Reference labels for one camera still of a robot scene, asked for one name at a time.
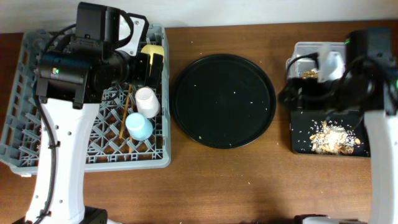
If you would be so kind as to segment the blue cup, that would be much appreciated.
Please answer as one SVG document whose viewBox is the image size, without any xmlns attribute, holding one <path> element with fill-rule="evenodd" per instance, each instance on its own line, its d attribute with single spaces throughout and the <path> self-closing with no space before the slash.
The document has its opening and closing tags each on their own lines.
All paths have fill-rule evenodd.
<svg viewBox="0 0 398 224">
<path fill-rule="evenodd" d="M 153 132 L 153 125 L 146 117 L 140 113 L 131 113 L 129 118 L 131 119 L 130 128 L 133 132 L 133 139 L 143 141 L 150 138 Z"/>
</svg>

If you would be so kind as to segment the brown Nescafe Gold sachet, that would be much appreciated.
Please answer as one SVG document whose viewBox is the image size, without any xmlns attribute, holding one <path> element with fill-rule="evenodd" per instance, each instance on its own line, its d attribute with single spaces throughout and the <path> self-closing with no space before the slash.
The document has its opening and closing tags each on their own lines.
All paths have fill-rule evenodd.
<svg viewBox="0 0 398 224">
<path fill-rule="evenodd" d="M 307 79 L 307 78 L 318 78 L 318 71 L 316 69 L 308 70 L 305 71 L 301 74 L 300 76 L 302 79 Z"/>
</svg>

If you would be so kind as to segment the wooden chopstick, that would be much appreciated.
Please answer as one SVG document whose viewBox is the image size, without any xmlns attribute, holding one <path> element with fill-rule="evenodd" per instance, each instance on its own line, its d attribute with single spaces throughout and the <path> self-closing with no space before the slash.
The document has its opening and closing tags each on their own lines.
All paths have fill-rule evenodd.
<svg viewBox="0 0 398 224">
<path fill-rule="evenodd" d="M 120 133 L 119 133 L 119 139 L 123 138 L 123 133 L 124 133 L 124 129 L 125 129 L 125 122 L 126 122 L 126 118 L 127 118 L 127 112 L 128 112 L 128 108 L 129 108 L 129 102 L 130 102 L 130 97 L 129 95 L 132 92 L 132 85 L 129 85 L 129 89 L 128 89 L 128 93 L 127 93 L 127 97 L 126 97 L 126 102 L 124 105 L 124 113 L 123 113 L 123 119 L 122 119 L 122 123 L 121 123 L 121 129 L 120 129 Z"/>
<path fill-rule="evenodd" d="M 133 100 L 134 99 L 134 95 L 133 95 L 133 93 L 134 93 L 133 86 L 129 85 L 129 92 L 128 92 L 129 108 L 127 109 L 129 114 L 127 116 L 126 127 L 127 127 L 128 132 L 129 132 L 129 142 L 130 143 L 133 142 L 133 138 L 132 138 L 133 132 L 132 132 L 132 130 L 130 128 L 131 119 L 129 118 L 130 114 L 134 112 L 134 100 Z"/>
</svg>

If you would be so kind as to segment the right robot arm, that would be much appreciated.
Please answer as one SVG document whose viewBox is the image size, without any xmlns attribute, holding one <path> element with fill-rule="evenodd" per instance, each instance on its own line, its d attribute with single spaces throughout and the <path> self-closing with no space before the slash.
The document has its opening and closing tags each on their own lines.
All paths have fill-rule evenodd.
<svg viewBox="0 0 398 224">
<path fill-rule="evenodd" d="M 388 28 L 298 42 L 279 103 L 296 153 L 371 160 L 371 223 L 397 222 L 397 60 Z"/>
</svg>

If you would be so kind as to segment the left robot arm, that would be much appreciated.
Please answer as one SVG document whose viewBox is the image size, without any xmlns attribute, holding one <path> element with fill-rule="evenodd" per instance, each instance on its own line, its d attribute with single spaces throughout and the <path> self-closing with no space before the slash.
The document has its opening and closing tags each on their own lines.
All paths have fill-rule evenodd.
<svg viewBox="0 0 398 224">
<path fill-rule="evenodd" d="M 47 42 L 33 87 L 40 115 L 35 190 L 21 223 L 108 223 L 103 208 L 83 201 L 90 134 L 104 92 L 161 74 L 161 54 L 138 51 L 149 22 L 143 15 L 81 2 L 74 24 Z"/>
</svg>

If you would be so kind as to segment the yellow bowl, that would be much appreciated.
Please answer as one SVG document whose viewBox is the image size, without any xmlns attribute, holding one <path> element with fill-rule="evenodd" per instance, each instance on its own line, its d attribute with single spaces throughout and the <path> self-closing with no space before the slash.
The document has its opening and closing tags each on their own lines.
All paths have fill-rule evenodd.
<svg viewBox="0 0 398 224">
<path fill-rule="evenodd" d="M 165 50 L 161 45 L 145 45 L 142 50 L 141 53 L 147 54 L 150 56 L 150 72 L 152 71 L 152 66 L 155 65 L 155 58 L 159 59 L 159 57 L 161 56 L 161 62 L 164 63 L 165 60 Z"/>
</svg>

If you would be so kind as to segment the pink cup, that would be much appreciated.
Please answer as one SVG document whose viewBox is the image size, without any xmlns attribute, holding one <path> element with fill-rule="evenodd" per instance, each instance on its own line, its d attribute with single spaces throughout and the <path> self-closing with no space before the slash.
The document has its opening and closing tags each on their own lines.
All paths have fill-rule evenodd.
<svg viewBox="0 0 398 224">
<path fill-rule="evenodd" d="M 135 94 L 137 111 L 145 118 L 154 118 L 160 111 L 160 103 L 155 92 L 149 87 L 142 87 Z"/>
</svg>

